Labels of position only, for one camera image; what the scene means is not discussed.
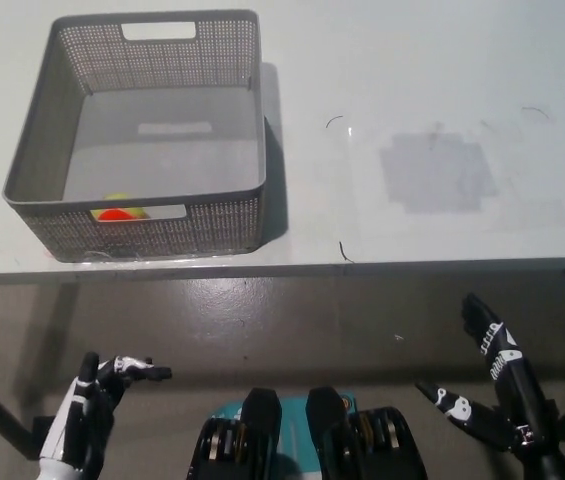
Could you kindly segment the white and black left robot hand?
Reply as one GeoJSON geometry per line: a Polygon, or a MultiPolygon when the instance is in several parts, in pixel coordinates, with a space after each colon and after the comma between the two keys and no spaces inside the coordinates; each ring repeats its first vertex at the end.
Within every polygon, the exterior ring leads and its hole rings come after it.
{"type": "Polygon", "coordinates": [[[101,361],[87,352],[50,424],[39,453],[40,479],[97,479],[115,423],[114,411],[138,381],[161,382],[172,370],[149,357],[101,361]]]}

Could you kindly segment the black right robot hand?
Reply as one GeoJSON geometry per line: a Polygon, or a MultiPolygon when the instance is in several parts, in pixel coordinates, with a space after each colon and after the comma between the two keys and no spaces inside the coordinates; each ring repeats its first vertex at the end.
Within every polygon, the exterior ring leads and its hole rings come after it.
{"type": "Polygon", "coordinates": [[[538,382],[531,362],[505,323],[477,295],[462,300],[465,332],[475,341],[494,384],[498,404],[491,408],[440,385],[416,388],[458,429],[487,447],[508,452],[525,479],[565,479],[558,410],[538,382]]]}

